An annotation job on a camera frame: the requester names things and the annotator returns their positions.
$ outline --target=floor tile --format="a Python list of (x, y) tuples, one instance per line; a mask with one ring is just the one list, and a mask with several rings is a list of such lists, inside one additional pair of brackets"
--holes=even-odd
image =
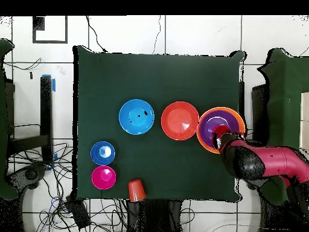
[[(50, 231), (48, 229), (48, 219), (46, 218), (47, 214), (38, 214), (38, 213), (24, 213), (23, 214), (23, 221), (24, 221), (24, 230), (25, 232), (69, 232), (68, 229), (59, 229), (59, 228), (66, 228), (66, 225), (62, 220), (56, 216), (55, 221), (57, 224), (50, 225)], [(63, 218), (67, 225), (69, 226), (70, 232), (79, 232), (76, 223), (71, 218)], [(86, 227), (87, 230), (85, 231), (84, 228), (80, 230), (80, 232), (89, 232), (89, 227)]]
[[(11, 41), (11, 16), (0, 17), (0, 39)], [(5, 55), (4, 61), (11, 62), (11, 52)]]
[[(183, 232), (236, 232), (236, 214), (196, 213), (191, 222), (183, 224)], [(188, 215), (180, 217), (181, 223), (188, 222)]]
[(284, 48), (292, 56), (299, 56), (308, 48), (308, 30), (305, 16), (243, 15), (245, 63), (264, 64), (272, 48)]
[[(18, 66), (24, 68), (29, 64), (20, 63)], [(14, 69), (15, 125), (40, 124), (40, 78), (43, 74), (49, 74), (56, 80), (56, 91), (52, 92), (53, 137), (72, 138), (73, 64), (42, 63), (31, 72), (33, 79), (30, 79), (29, 70)], [(26, 135), (27, 131), (33, 131), (33, 127), (18, 130)]]
[(228, 56), (240, 50), (240, 15), (167, 15), (167, 53)]
[(301, 120), (309, 121), (309, 92), (302, 93)]
[[(68, 16), (68, 43), (33, 43), (30, 16), (13, 18), (14, 62), (73, 62), (72, 47), (88, 44), (88, 24), (85, 16)], [(64, 16), (46, 16), (45, 31), (36, 31), (37, 40), (62, 40)]]
[[(92, 214), (91, 221), (96, 225), (100, 225), (103, 228), (100, 228), (92, 223), (91, 232), (126, 232), (126, 227), (123, 225), (123, 229), (121, 231), (121, 221), (119, 216), (114, 213), (99, 213)], [(124, 214), (123, 222), (127, 225), (127, 214)]]
[(258, 196), (258, 192), (256, 190), (250, 190), (247, 187), (247, 183), (243, 180), (240, 180), (239, 192), (242, 195), (243, 199), (238, 203), (238, 212), (261, 212), (260, 197)]
[(246, 118), (247, 128), (253, 128), (252, 120), (252, 88), (265, 84), (264, 76), (257, 70), (260, 66), (244, 66), (244, 116)]
[[(99, 44), (109, 53), (152, 54), (160, 32), (160, 15), (90, 16)], [(164, 15), (160, 19), (154, 54), (164, 53)], [(90, 28), (90, 49), (102, 52)]]
[(237, 232), (258, 232), (260, 226), (260, 214), (238, 214)]

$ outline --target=orange cup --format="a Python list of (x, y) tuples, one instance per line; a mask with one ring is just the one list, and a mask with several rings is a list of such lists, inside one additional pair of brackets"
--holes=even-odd
[(140, 179), (129, 181), (129, 196), (131, 202), (138, 202), (146, 198), (146, 194)]

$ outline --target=black cable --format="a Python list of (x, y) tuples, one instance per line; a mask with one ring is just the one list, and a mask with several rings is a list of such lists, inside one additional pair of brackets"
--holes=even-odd
[(115, 207), (116, 207), (116, 210), (113, 210), (112, 211), (112, 215), (113, 215), (113, 212), (115, 211), (115, 213), (118, 215), (119, 219), (120, 219), (120, 222), (122, 223), (121, 225), (125, 226), (125, 228), (127, 228), (127, 224), (123, 221), (123, 218), (124, 218), (124, 215), (122, 214), (122, 208), (121, 206), (117, 206), (116, 204), (116, 201), (113, 199), (114, 203), (115, 203)]
[(157, 44), (158, 35), (159, 35), (160, 32), (161, 32), (161, 23), (160, 23), (160, 20), (161, 20), (161, 15), (160, 15), (160, 18), (159, 18), (159, 20), (158, 20), (158, 23), (159, 23), (159, 25), (160, 25), (160, 31), (158, 32), (158, 34), (157, 34), (157, 36), (156, 36), (156, 41), (154, 42), (154, 48), (153, 48), (152, 54), (153, 54), (153, 53), (155, 52), (155, 50), (156, 50), (156, 44)]
[(305, 51), (303, 51), (298, 57), (301, 57), (306, 51), (308, 51), (308, 49), (309, 47)]
[(39, 126), (39, 127), (41, 127), (39, 124), (23, 124), (23, 125), (14, 126), (14, 127), (24, 127), (24, 126)]
[(100, 214), (102, 211), (104, 211), (104, 212), (105, 212), (105, 209), (106, 209), (106, 208), (108, 208), (108, 207), (112, 207), (112, 206), (114, 206), (114, 204), (112, 204), (112, 205), (108, 205), (107, 207), (104, 207), (102, 210), (98, 211), (97, 213), (95, 213), (95, 214), (94, 214), (94, 215), (92, 215), (91, 217), (94, 217), (94, 216), (96, 216), (96, 215)]
[(99, 47), (101, 47), (101, 49), (102, 49), (102, 51), (103, 51), (104, 53), (108, 53), (108, 52), (99, 44), (97, 32), (95, 32), (94, 28), (92, 28), (92, 27), (90, 26), (89, 17), (86, 16), (86, 19), (87, 19), (89, 28), (91, 28), (92, 31), (95, 33), (95, 40), (97, 41), (97, 44), (99, 45)]
[(31, 66), (29, 66), (28, 68), (20, 68), (20, 67), (18, 67), (18, 66), (15, 66), (15, 65), (12, 65), (12, 64), (8, 64), (8, 63), (5, 63), (4, 62), (4, 64), (6, 64), (6, 65), (8, 65), (8, 66), (12, 66), (12, 67), (14, 67), (14, 68), (19, 68), (19, 69), (21, 69), (21, 70), (31, 70), (31, 69), (34, 69), (34, 68), (36, 68), (37, 66), (39, 66), (40, 64), (41, 64), (41, 58), (38, 58)]
[(126, 226), (126, 224), (123, 221), (123, 218), (125, 218), (125, 216), (123, 214), (123, 208), (121, 207), (120, 200), (118, 200), (118, 203), (119, 203), (119, 207), (120, 207), (120, 216), (121, 216), (121, 220), (122, 220), (121, 221), (121, 231), (120, 232), (123, 232), (123, 226), (125, 226), (126, 228), (127, 228), (127, 226)]
[[(64, 151), (63, 151), (62, 155), (57, 159), (57, 161), (59, 161), (59, 165), (60, 165), (60, 166), (61, 166), (60, 160), (63, 159), (63, 157), (69, 153), (69, 152), (66, 153), (66, 150), (67, 150), (67, 148), (68, 148), (67, 143), (62, 143), (62, 144), (65, 144), (66, 146), (62, 148), (62, 149), (64, 149)], [(36, 154), (36, 155), (41, 156), (41, 154), (40, 154), (37, 150), (35, 150), (35, 151), (36, 151), (36, 152), (30, 152), (30, 153), (33, 153), (33, 154)], [(25, 157), (23, 157), (23, 156), (20, 155), (20, 156), (21, 156), (21, 159), (28, 160), (28, 161), (30, 161), (30, 162), (32, 162), (32, 163), (43, 163), (43, 161), (34, 161), (33, 159), (29, 158), (29, 156), (28, 156), (28, 154), (27, 154), (27, 151), (24, 152), (24, 153), (25, 153)], [(58, 230), (60, 230), (60, 229), (61, 229), (61, 230), (67, 229), (69, 232), (71, 232), (71, 231), (70, 231), (70, 228), (76, 227), (76, 225), (73, 224), (73, 225), (70, 225), (70, 226), (69, 226), (69, 225), (66, 223), (66, 221), (64, 220), (65, 218), (68, 218), (68, 217), (64, 216), (63, 213), (62, 213), (62, 211), (64, 211), (64, 209), (65, 209), (64, 201), (63, 201), (64, 190), (63, 190), (63, 187), (62, 187), (62, 185), (61, 185), (61, 183), (60, 183), (60, 180), (61, 180), (63, 177), (66, 177), (65, 174), (66, 174), (67, 172), (69, 172), (70, 170), (68, 170), (66, 167), (63, 167), (63, 166), (62, 166), (62, 167), (61, 167), (62, 170), (66, 170), (66, 173), (63, 175), (63, 174), (60, 173), (62, 170), (58, 172), (53, 166), (51, 166), (51, 168), (52, 168), (52, 170), (53, 170), (53, 174), (54, 174), (54, 177), (55, 177), (55, 179), (56, 179), (56, 189), (57, 189), (57, 197), (58, 197), (59, 204), (58, 204), (58, 206), (56, 207), (56, 209), (55, 209), (52, 213), (47, 213), (45, 210), (40, 212), (40, 215), (39, 215), (39, 217), (40, 217), (40, 224), (39, 224), (39, 227), (37, 228), (37, 231), (36, 231), (36, 232), (38, 232), (38, 230), (39, 230), (39, 228), (41, 227), (41, 225), (43, 225), (44, 227), (45, 227), (45, 226), (48, 226), (48, 231), (49, 231), (49, 232), (50, 232), (50, 228), (51, 228), (53, 225), (54, 225), (54, 228), (55, 228), (55, 229), (58, 229)], [(46, 186), (47, 186), (49, 196), (50, 196), (52, 199), (55, 199), (55, 197), (53, 197), (53, 196), (51, 195), (50, 187), (49, 187), (49, 184), (47, 183), (47, 181), (46, 181), (45, 179), (43, 179), (43, 181), (45, 182), (45, 184), (46, 184)], [(47, 214), (47, 216), (42, 220), (41, 214), (43, 214), (43, 213)], [(56, 216), (58, 216), (58, 217), (62, 220), (62, 222), (66, 225), (66, 228), (57, 227), (57, 225), (56, 225), (56, 223), (55, 223), (55, 220), (54, 220), (54, 218), (55, 218)]]
[(102, 199), (100, 200), (100, 202), (101, 202), (102, 210), (104, 211), (105, 215), (107, 216), (107, 218), (109, 218), (110, 221), (112, 221), (104, 210)]
[(195, 212), (194, 212), (191, 208), (184, 208), (184, 209), (182, 209), (182, 210), (180, 211), (180, 214), (181, 214), (184, 210), (187, 210), (187, 209), (188, 209), (189, 211), (192, 211), (192, 213), (193, 213), (193, 218), (190, 219), (190, 221), (181, 223), (182, 225), (183, 225), (183, 224), (188, 224), (188, 223), (192, 222), (192, 221), (194, 220), (195, 216), (196, 216)]
[(102, 226), (104, 226), (103, 224), (96, 224), (95, 222), (91, 222), (91, 225), (94, 225), (94, 226), (95, 226), (95, 228), (92, 230), (92, 232), (94, 232), (95, 229), (98, 228), (98, 227), (101, 228), (102, 230), (105, 230), (106, 232), (111, 232), (111, 231), (108, 230), (107, 228), (102, 227)]

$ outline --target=blue object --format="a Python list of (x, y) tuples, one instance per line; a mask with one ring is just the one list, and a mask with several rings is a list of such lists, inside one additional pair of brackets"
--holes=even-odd
[(57, 160), (57, 159), (58, 159), (58, 153), (55, 153), (55, 154), (54, 154), (54, 161)]
[(52, 79), (53, 91), (56, 91), (56, 79)]
[(152, 107), (143, 100), (129, 100), (120, 109), (119, 122), (129, 134), (139, 135), (146, 133), (155, 121)]
[(90, 156), (95, 164), (106, 166), (115, 158), (115, 149), (107, 141), (99, 141), (92, 146)]

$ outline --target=green table cover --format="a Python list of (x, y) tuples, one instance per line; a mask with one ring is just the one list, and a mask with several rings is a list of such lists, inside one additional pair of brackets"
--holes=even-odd
[[(204, 149), (196, 135), (185, 141), (168, 138), (161, 129), (161, 115), (176, 101), (191, 103), (200, 116), (217, 106), (237, 111), (244, 52), (211, 57), (92, 53), (81, 46), (76, 50), (79, 198), (127, 199), (128, 182), (141, 179), (149, 199), (239, 200), (220, 155)], [(122, 105), (134, 98), (147, 101), (154, 110), (154, 125), (143, 135), (128, 134), (118, 121)], [(91, 182), (97, 165), (90, 151), (97, 141), (110, 142), (116, 152), (110, 166), (117, 180), (109, 190)]]
[[(301, 94), (309, 92), (308, 70), (309, 58), (293, 57), (282, 48), (270, 50), (266, 64), (260, 68), (270, 93), (268, 146), (299, 149)], [(261, 192), (275, 205), (287, 200), (284, 182), (279, 177), (272, 178)]]

